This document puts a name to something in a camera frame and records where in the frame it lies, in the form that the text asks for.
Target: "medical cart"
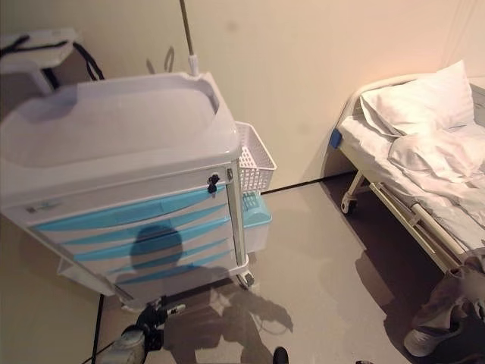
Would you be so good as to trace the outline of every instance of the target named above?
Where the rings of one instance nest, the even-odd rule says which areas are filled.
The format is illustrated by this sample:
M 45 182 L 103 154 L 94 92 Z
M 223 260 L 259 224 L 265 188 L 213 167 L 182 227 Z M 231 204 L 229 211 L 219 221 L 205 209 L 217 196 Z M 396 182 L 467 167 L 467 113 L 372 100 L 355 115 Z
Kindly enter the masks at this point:
M 10 113 L 0 138 L 2 213 L 61 257 L 60 274 L 132 307 L 254 281 L 276 165 L 210 74 L 67 86 Z

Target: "bed wheel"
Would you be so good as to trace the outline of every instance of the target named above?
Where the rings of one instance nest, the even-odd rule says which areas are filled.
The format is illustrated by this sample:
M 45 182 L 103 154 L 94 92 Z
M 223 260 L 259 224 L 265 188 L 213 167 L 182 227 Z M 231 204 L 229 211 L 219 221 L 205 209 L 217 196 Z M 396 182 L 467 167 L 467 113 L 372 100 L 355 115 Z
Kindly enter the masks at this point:
M 344 215 L 351 215 L 354 212 L 355 207 L 357 206 L 357 200 L 355 198 L 351 198 L 346 193 L 340 203 L 340 209 L 342 210 Z

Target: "white wire basket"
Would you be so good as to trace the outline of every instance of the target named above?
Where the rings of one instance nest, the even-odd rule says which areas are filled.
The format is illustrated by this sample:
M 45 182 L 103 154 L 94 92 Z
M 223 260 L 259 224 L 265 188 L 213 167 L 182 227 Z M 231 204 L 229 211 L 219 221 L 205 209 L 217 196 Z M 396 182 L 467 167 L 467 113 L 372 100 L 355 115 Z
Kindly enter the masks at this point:
M 241 190 L 262 192 L 268 189 L 276 164 L 251 124 L 236 122 L 241 138 L 242 155 L 239 157 Z

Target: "bed frame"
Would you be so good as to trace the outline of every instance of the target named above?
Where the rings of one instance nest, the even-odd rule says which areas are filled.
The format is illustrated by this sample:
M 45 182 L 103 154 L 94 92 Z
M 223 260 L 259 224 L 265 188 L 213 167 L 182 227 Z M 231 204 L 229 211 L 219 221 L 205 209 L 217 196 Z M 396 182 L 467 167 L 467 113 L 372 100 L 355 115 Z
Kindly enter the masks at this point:
M 336 128 L 342 121 L 351 115 L 363 114 L 359 98 L 360 95 L 371 89 L 393 86 L 406 83 L 424 74 L 408 74 L 405 76 L 389 78 L 376 83 L 370 83 L 355 91 L 347 101 Z M 456 240 L 434 218 L 423 209 L 419 203 L 408 207 L 389 188 L 380 181 L 380 177 L 370 169 L 345 139 L 340 140 L 338 149 L 358 169 L 354 181 L 344 194 L 340 208 L 345 215 L 351 214 L 357 203 L 357 195 L 372 191 L 383 204 L 392 212 L 406 230 L 416 239 L 424 251 L 432 258 L 442 271 L 460 265 L 466 252 Z

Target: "black baseboard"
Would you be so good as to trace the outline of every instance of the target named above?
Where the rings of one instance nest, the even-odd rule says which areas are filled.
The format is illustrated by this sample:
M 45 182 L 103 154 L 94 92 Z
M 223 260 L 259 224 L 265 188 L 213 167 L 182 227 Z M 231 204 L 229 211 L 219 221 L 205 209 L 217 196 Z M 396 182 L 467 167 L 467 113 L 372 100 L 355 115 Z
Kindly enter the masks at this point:
M 269 193 L 275 193 L 275 192 L 280 192 L 280 191 L 284 191 L 284 190 L 290 190 L 292 188 L 303 187 L 303 186 L 306 186 L 308 184 L 316 184 L 316 183 L 319 183 L 319 182 L 324 182 L 324 181 L 329 180 L 331 178 L 340 177 L 340 176 L 344 176 L 344 175 L 347 175 L 347 174 L 355 174 L 355 171 L 346 172 L 346 173 L 343 173 L 343 174 L 338 174 L 337 176 L 317 178 L 316 180 L 309 180 L 309 181 L 306 181 L 306 182 L 301 182 L 300 184 L 290 184 L 289 186 L 275 188 L 274 190 L 268 190 L 268 191 L 261 192 L 261 195 L 267 195 Z

